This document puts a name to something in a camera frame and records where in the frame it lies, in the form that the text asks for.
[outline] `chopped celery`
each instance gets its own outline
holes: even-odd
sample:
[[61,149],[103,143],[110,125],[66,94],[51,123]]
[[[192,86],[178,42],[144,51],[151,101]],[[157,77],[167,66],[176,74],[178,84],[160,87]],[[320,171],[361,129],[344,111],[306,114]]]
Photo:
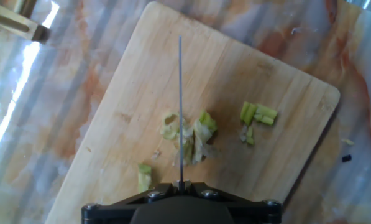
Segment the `chopped celery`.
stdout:
[[244,122],[250,126],[251,122],[252,122],[252,119],[253,119],[253,116],[255,114],[257,110],[257,106],[255,106],[254,104],[250,104],[249,107],[247,108],[247,112],[246,112],[246,115],[245,115],[245,120]]
[[261,114],[256,114],[256,115],[254,115],[254,119],[256,120],[256,121],[261,121],[262,120],[262,115]]
[[206,116],[210,116],[210,114],[208,114],[206,111],[201,111],[200,112],[199,120],[200,120],[201,123],[204,121]]
[[278,112],[275,111],[274,109],[271,109],[269,107],[266,107],[266,106],[263,106],[263,105],[260,105],[260,104],[257,105],[256,113],[261,114],[261,115],[266,116],[266,117],[269,117],[269,118],[272,118],[272,119],[275,119],[278,115]]
[[192,153],[193,153],[193,139],[188,139],[184,145],[184,165],[192,164]]
[[145,192],[149,189],[152,182],[152,168],[145,164],[138,164],[138,191]]
[[267,125],[273,125],[273,119],[272,118],[269,118],[267,116],[263,116],[262,119],[261,119],[261,122],[263,122],[264,124],[267,124]]
[[163,138],[167,140],[175,139],[180,132],[179,118],[179,115],[176,113],[168,113],[163,117],[162,130],[160,130],[160,134],[162,134]]
[[138,164],[138,172],[142,174],[151,174],[152,168],[145,164]]
[[216,122],[210,117],[210,114],[207,113],[206,111],[201,112],[199,120],[200,123],[202,125],[206,125],[212,133],[217,131]]
[[253,137],[253,128],[250,126],[249,129],[247,130],[246,137]]
[[192,161],[201,162],[203,153],[202,153],[203,143],[197,134],[195,134],[195,153],[193,154]]
[[202,125],[198,119],[193,123],[193,131],[195,136],[198,136],[202,142],[207,142],[213,135],[209,128]]
[[248,103],[246,101],[243,103],[242,111],[240,112],[240,120],[241,121],[245,120],[246,112],[247,112],[247,109],[249,109],[249,106],[250,106],[250,103]]
[[251,145],[254,145],[254,139],[253,139],[253,137],[247,137],[246,138],[246,142],[249,143],[249,144],[251,144]]

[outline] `vegetable scrap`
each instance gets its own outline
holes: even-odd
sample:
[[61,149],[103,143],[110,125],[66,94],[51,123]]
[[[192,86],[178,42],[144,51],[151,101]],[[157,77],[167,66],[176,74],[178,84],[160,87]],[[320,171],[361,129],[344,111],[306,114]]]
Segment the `vegetable scrap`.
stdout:
[[160,134],[167,140],[173,140],[180,132],[180,116],[177,113],[168,113],[163,117]]
[[138,164],[138,192],[142,193],[149,189],[152,183],[152,168],[145,164]]
[[258,122],[272,126],[277,115],[278,112],[269,107],[244,102],[242,110],[240,111],[240,120],[245,123],[245,126],[240,133],[240,140],[254,145],[253,129],[250,126],[252,124],[252,119],[254,118]]
[[[161,134],[163,138],[167,140],[173,140],[177,138],[178,142],[175,144],[176,148],[180,149],[180,126],[179,126],[179,115],[177,113],[168,113],[163,118],[163,126]],[[208,145],[207,141],[213,136],[213,133],[217,131],[217,124],[213,120],[209,113],[202,111],[199,118],[189,126],[188,123],[183,119],[183,164],[191,165],[201,162],[203,157],[217,157],[219,151],[212,145]]]
[[353,146],[355,143],[350,139],[341,139],[342,142],[345,142],[349,146]]
[[346,156],[343,156],[341,158],[341,161],[342,162],[348,162],[348,161],[351,161],[352,160],[352,156],[351,155],[346,155]]
[[257,121],[272,126],[278,112],[269,107],[258,104],[255,114],[258,115],[258,119],[256,119]]

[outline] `metal screw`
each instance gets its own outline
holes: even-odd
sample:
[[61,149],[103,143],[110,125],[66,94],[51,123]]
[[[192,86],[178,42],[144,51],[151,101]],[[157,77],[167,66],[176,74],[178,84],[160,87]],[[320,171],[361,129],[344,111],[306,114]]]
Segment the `metal screw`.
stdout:
[[163,195],[163,192],[159,192],[159,191],[153,191],[153,192],[148,193],[148,197],[150,198],[159,197],[161,195]]
[[205,197],[213,197],[213,196],[217,196],[218,193],[212,190],[204,190],[202,191],[202,195]]
[[85,208],[88,209],[88,210],[92,210],[92,209],[95,209],[99,206],[99,204],[97,203],[88,203],[87,205],[85,205]]
[[263,202],[266,203],[269,206],[281,205],[280,202],[278,202],[277,200],[273,200],[273,199],[264,200]]

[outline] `celery piece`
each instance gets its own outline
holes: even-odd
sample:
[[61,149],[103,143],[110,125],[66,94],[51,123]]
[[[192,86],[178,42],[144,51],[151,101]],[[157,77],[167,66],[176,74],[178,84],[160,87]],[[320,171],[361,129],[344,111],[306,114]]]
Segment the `celery piece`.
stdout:
[[192,165],[193,139],[188,139],[184,145],[184,165]]
[[263,106],[263,105],[260,105],[260,104],[257,105],[256,113],[257,114],[262,114],[263,116],[266,116],[266,117],[269,117],[269,118],[272,118],[272,119],[275,119],[278,115],[278,112],[275,111],[274,109],[271,109],[269,107],[266,107],[266,106]]
[[254,139],[252,137],[247,137],[246,142],[254,146]]
[[261,114],[256,114],[256,115],[254,115],[254,119],[256,120],[256,121],[261,121],[262,120],[262,115]]
[[242,111],[240,112],[240,120],[241,121],[245,120],[246,112],[247,112],[247,109],[249,109],[249,106],[250,106],[250,103],[248,103],[246,101],[243,103]]
[[273,119],[272,118],[269,118],[267,116],[263,116],[262,119],[261,119],[261,122],[263,122],[264,124],[267,124],[267,125],[273,125]]
[[152,168],[145,164],[138,164],[138,192],[145,192],[152,182]]
[[257,106],[255,106],[254,104],[250,104],[249,108],[247,109],[247,112],[246,112],[246,115],[245,115],[245,120],[244,122],[250,126],[250,124],[252,123],[252,119],[253,119],[253,116],[255,114],[257,110]]
[[195,134],[195,153],[193,154],[192,161],[201,162],[203,153],[202,153],[203,143],[197,134]]
[[200,112],[199,120],[201,123],[207,118],[207,116],[210,116],[209,113],[207,113],[205,110]]
[[177,113],[168,113],[163,117],[162,129],[160,134],[167,140],[173,140],[180,132],[179,115]]
[[152,168],[145,164],[138,164],[138,172],[142,174],[151,174]]
[[217,124],[216,122],[210,117],[210,114],[206,111],[202,111],[199,117],[200,123],[202,125],[206,125],[212,133],[217,131]]
[[253,128],[250,126],[249,129],[247,130],[246,137],[253,137]]

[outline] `knife blade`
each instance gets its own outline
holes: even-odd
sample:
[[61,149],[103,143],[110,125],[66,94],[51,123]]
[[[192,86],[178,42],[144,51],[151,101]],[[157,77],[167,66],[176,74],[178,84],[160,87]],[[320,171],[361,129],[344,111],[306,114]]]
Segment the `knife blade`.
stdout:
[[181,51],[181,35],[178,37],[178,70],[179,70],[179,84],[180,84],[180,183],[178,188],[180,193],[184,192],[184,176],[183,176],[183,159],[184,159],[184,147],[183,147],[183,68],[182,68],[182,51]]

